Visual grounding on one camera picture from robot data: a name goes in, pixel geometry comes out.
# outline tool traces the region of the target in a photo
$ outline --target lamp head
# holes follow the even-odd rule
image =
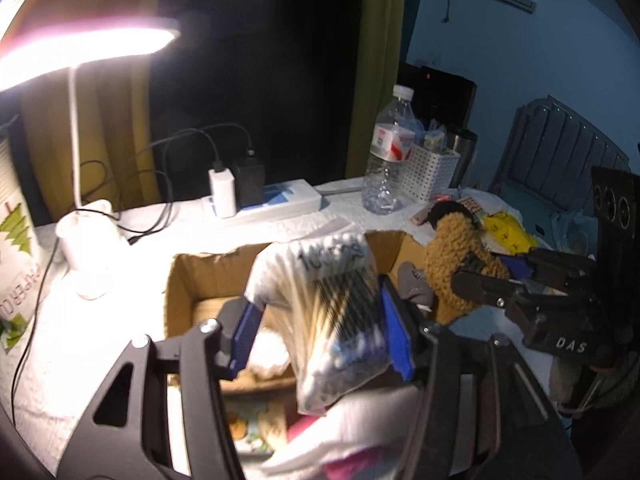
[[[180,36],[166,18],[100,18],[43,27],[0,50],[0,91],[62,68],[156,52]]]

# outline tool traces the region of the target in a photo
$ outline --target pink cloth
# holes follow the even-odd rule
[[[287,439],[291,442],[300,433],[309,428],[318,417],[305,415],[287,431]],[[375,464],[382,457],[384,449],[382,447],[372,447],[363,449],[342,460],[331,462],[322,466],[322,472],[329,480],[351,480],[360,471],[366,469],[370,465]]]

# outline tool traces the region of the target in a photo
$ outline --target screw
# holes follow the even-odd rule
[[[148,343],[149,343],[149,336],[146,334],[137,335],[135,336],[135,338],[131,340],[131,344],[133,345],[133,348],[144,348]]]
[[[200,323],[200,331],[203,334],[210,334],[211,332],[215,332],[220,327],[220,323],[218,323],[217,319],[213,319],[210,317],[209,319],[205,319]]]
[[[439,334],[442,330],[442,325],[434,323],[431,326],[426,326],[422,329],[425,334]]]
[[[494,340],[494,345],[496,346],[509,346],[511,343],[511,339],[501,332],[493,334],[492,338]]]

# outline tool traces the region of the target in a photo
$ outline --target storage basket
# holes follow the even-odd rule
[[[459,160],[460,154],[453,150],[433,153],[414,144],[403,168],[402,191],[417,202],[427,203],[449,187]]]

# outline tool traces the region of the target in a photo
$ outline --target yellow package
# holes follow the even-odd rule
[[[538,241],[528,234],[518,219],[505,211],[482,217],[482,225],[510,254],[528,253]]]

